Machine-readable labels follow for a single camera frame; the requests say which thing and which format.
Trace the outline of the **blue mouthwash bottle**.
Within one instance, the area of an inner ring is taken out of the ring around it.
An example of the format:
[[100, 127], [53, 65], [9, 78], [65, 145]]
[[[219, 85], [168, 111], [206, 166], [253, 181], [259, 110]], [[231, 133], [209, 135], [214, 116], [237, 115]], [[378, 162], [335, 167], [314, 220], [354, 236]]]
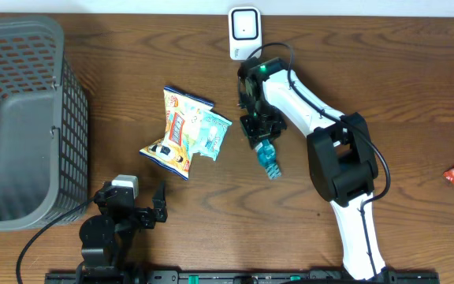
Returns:
[[277, 155], [274, 146], [267, 140], [262, 140], [255, 146], [259, 164], [264, 168], [270, 180], [281, 176], [281, 170], [277, 164]]

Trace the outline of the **light blue snack packet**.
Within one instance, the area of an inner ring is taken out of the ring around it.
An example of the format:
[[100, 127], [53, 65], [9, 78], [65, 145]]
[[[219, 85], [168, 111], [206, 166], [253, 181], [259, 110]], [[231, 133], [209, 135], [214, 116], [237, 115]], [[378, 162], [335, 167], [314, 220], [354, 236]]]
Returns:
[[203, 112], [203, 120], [199, 129], [199, 135], [195, 141], [193, 153], [210, 157], [214, 161], [220, 152], [222, 141], [225, 138], [232, 122], [210, 110]]

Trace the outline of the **yellow snack chip bag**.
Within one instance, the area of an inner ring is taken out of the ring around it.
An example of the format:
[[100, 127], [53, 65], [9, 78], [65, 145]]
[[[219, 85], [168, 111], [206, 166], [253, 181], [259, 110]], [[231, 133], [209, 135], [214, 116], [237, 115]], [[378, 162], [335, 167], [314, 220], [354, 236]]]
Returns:
[[140, 154], [188, 180], [192, 146], [199, 135], [203, 113], [211, 110], [214, 103], [171, 86], [165, 86], [163, 93], [166, 111], [164, 137], [141, 148]]

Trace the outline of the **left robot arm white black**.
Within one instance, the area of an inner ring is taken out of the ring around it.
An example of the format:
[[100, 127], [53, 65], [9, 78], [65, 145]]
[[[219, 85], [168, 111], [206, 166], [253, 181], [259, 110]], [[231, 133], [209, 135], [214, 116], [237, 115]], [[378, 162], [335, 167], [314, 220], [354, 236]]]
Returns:
[[152, 197], [152, 207], [137, 207], [134, 190], [104, 183], [95, 194], [100, 214], [87, 219], [80, 228], [81, 255], [75, 280], [79, 284], [144, 283], [145, 273], [137, 264], [125, 262], [136, 233], [152, 230], [168, 217], [166, 186], [161, 183]]

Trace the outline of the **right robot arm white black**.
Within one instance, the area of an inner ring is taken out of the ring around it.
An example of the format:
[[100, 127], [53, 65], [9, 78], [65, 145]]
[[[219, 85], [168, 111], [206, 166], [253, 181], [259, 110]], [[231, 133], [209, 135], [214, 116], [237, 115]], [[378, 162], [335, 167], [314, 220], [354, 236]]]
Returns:
[[379, 150], [365, 119], [345, 115], [321, 101], [280, 58], [249, 58], [238, 70], [240, 123], [269, 176], [279, 174], [273, 141], [290, 121], [305, 136], [311, 181], [336, 216], [343, 245], [343, 265], [355, 280], [381, 274], [385, 261], [376, 238], [372, 203]]

